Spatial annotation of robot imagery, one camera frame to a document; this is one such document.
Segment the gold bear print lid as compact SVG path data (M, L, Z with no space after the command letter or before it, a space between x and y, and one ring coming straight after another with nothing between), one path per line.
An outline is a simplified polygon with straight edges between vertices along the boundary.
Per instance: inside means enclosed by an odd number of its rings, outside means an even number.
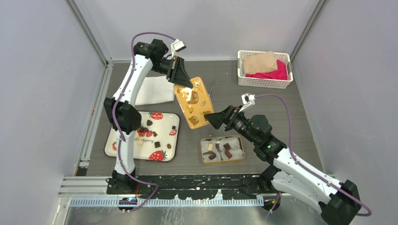
M214 113L211 98L200 77L191 79L192 88L174 86L174 93L190 129L209 124L204 115Z

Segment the brown chocolate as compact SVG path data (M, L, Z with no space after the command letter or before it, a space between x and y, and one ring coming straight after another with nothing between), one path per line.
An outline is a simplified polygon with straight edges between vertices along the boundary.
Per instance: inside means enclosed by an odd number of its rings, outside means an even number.
M232 158L232 154L227 150L227 151L225 151L225 156L228 158L228 159L231 159Z

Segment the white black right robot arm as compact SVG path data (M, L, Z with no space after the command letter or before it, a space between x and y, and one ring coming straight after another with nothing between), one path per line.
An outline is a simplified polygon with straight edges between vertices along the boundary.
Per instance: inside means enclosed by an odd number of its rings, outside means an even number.
M266 116L246 118L239 107L229 106L216 113L205 114L215 128L235 130L254 145L256 156L269 167L261 174L261 188L268 193L281 191L305 202L329 225L348 225L361 209L357 186L318 170L292 152L285 143L272 135Z

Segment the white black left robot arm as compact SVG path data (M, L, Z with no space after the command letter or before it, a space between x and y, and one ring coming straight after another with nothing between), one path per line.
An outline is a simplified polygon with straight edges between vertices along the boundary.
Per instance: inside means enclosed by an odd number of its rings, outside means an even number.
M176 53L186 48L182 40L174 39L171 46L162 40L151 43L132 42L132 61L126 76L113 97L105 98L104 108L115 131L117 156L108 184L111 190L130 194L135 191L134 134L141 127L142 115L135 108L138 92L150 71L166 76L166 80L183 87L193 87L184 67L184 59Z

